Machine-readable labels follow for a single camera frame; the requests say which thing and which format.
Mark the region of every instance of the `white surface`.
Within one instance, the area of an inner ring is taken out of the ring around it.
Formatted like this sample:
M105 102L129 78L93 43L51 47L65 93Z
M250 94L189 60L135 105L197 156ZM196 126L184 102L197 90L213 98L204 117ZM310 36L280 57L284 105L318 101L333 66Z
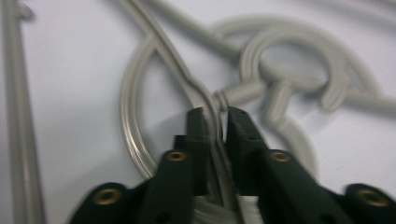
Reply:
M207 25L246 14L285 16L315 24L357 54L384 93L396 97L396 7L368 2L368 15L361 12L364 4L355 10L350 7L354 4L343 7L322 0L171 2ZM117 1L26 3L35 13L34 21L23 24L23 35L47 219L65 223L91 188L108 181L132 187L141 181L123 143L119 94L123 71L143 34ZM162 25L191 73L211 91L237 82L236 66L203 49L168 22ZM183 133L183 113L189 106L158 59L148 70L143 87L145 134L153 153L159 155L171 147L173 135ZM323 115L316 103L315 98L296 96L289 114L315 146L319 182L338 192L349 183L362 182L396 196L396 176L392 174L396 168L396 116L347 106ZM242 106L256 120L261 107L262 100ZM5 118L0 119L3 140ZM270 147L280 147L271 134L264 135ZM4 168L6 144L1 145L0 153ZM2 195L9 191L4 179L7 169L1 171ZM0 202L1 223L10 222L9 207Z

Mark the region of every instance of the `white background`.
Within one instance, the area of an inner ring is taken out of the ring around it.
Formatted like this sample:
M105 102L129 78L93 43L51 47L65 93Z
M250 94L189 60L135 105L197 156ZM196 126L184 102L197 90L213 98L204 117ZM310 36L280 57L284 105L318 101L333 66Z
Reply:
M247 14L316 25L356 54L384 93L396 97L393 5L358 0L347 4L325 0L170 2L206 25ZM95 186L112 181L133 187L142 181L123 142L119 104L124 69L144 34L118 1L31 0L26 4L35 13L34 20L23 23L22 32L47 220L65 223ZM162 17L159 20L192 75L210 91L237 82L236 64L196 44ZM319 65L304 62L300 69L323 73ZM0 75L0 223L11 223L3 70ZM153 60L142 85L139 109L144 135L158 156L172 146L173 135L183 134L189 104L159 59ZM241 107L259 121L262 99ZM342 192L343 186L362 182L396 196L396 116L350 106L321 114L317 98L301 96L292 99L289 114L315 147L320 184ZM270 147L281 147L263 131Z

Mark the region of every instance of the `brass insert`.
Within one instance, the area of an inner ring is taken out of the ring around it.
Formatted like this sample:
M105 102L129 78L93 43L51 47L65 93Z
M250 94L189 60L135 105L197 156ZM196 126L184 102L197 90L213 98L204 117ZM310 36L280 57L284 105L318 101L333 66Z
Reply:
M274 152L271 154L271 157L275 161L289 161L290 156L283 152Z
M166 155L166 159L169 161L184 161L186 160L187 155L183 152L171 152Z
M389 201L383 195L370 190L370 189L360 189L358 190L359 198L367 204L376 207L385 207L389 205Z
M121 195L118 189L102 189L95 194L93 201L100 205L113 204L120 199Z

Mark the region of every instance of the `gray rod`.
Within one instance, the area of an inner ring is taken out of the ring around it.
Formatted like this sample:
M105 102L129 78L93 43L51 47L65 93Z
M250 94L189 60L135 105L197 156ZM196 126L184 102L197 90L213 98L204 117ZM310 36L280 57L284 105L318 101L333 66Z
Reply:
M20 19L27 7L1 1L14 223L45 223Z

